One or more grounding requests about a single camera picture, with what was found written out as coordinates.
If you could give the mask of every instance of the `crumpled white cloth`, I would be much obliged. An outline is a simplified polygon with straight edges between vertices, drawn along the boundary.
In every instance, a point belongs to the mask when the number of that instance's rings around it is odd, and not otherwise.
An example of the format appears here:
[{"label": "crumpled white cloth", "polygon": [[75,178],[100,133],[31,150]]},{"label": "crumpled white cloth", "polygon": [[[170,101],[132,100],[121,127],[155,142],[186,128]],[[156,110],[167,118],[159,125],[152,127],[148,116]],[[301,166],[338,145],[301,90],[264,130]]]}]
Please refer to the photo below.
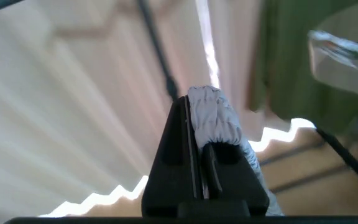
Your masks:
[{"label": "crumpled white cloth", "polygon": [[212,86],[188,90],[191,123],[199,149],[209,142],[240,145],[251,168],[266,191],[270,203],[266,215],[284,215],[274,194],[269,191],[254,150],[242,134],[239,118],[220,89]]}]

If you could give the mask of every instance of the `green cloth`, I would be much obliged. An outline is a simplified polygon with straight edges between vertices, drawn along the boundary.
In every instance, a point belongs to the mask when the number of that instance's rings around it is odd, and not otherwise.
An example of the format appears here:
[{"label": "green cloth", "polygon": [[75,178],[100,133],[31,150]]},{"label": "green cloth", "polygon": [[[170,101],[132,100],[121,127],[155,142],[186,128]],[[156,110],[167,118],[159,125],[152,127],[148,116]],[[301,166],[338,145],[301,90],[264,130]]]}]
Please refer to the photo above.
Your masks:
[{"label": "green cloth", "polygon": [[268,100],[281,119],[304,118],[331,134],[342,133],[358,116],[358,95],[313,78],[308,32],[355,4],[358,0],[266,0],[250,109],[256,111]]}]

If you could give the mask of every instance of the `green fabric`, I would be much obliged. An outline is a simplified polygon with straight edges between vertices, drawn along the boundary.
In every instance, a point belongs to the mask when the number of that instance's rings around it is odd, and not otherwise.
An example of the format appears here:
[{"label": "green fabric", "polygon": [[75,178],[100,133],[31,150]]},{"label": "green fabric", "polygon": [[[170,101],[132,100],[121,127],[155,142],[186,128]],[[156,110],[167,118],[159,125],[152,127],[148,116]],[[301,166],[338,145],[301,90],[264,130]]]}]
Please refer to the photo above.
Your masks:
[{"label": "green fabric", "polygon": [[281,119],[304,118],[332,134],[358,116],[358,95],[315,80],[308,32],[358,0],[267,0],[262,12],[252,80],[254,111],[268,100]]}]

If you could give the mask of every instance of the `gripped white fabric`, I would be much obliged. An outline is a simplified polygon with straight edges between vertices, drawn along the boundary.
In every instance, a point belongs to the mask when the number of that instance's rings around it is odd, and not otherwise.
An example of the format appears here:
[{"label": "gripped white fabric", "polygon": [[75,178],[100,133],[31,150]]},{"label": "gripped white fabric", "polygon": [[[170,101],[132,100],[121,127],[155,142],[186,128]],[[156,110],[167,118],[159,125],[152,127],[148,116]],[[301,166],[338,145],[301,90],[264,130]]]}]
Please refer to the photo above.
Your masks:
[{"label": "gripped white fabric", "polygon": [[[245,109],[242,82],[257,2],[209,2],[222,89],[255,141],[265,121]],[[150,5],[179,95],[209,85],[196,2]],[[219,31],[234,19],[245,22]],[[0,223],[119,184],[132,190],[149,173],[170,105],[135,1],[26,0],[0,10]]]},{"label": "gripped white fabric", "polygon": [[242,134],[239,118],[222,91],[212,86],[190,87],[188,97],[191,123],[199,149],[209,142],[240,145],[269,197],[270,203],[266,215],[283,215],[276,197],[267,188],[255,152]]}]

